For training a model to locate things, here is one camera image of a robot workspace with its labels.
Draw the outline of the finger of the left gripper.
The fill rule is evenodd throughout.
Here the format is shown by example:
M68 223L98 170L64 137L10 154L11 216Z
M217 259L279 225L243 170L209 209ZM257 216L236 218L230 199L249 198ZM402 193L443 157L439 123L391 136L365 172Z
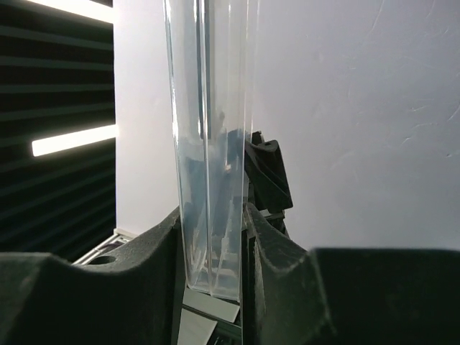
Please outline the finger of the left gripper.
M253 132L244 145L244 169L252 184L258 210L283 212L293 207L288 178L277 140L265 141Z

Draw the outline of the clear plastic box lid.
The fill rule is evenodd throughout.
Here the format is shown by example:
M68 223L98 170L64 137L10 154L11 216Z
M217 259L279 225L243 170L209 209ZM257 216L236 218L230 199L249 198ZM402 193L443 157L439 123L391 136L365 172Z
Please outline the clear plastic box lid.
M164 10L186 282L238 300L259 4L166 1Z

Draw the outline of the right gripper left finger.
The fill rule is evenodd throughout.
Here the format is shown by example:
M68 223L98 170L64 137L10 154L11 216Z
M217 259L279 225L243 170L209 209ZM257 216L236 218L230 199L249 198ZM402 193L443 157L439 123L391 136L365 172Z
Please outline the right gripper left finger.
M1 255L3 344L176 344L185 287L180 212L85 265Z

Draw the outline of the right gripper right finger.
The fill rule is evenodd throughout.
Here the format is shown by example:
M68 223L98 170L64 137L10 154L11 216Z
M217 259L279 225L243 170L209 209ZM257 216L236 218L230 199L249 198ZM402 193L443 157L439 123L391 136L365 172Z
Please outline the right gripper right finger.
M244 207L244 344L457 344L459 253L303 249Z

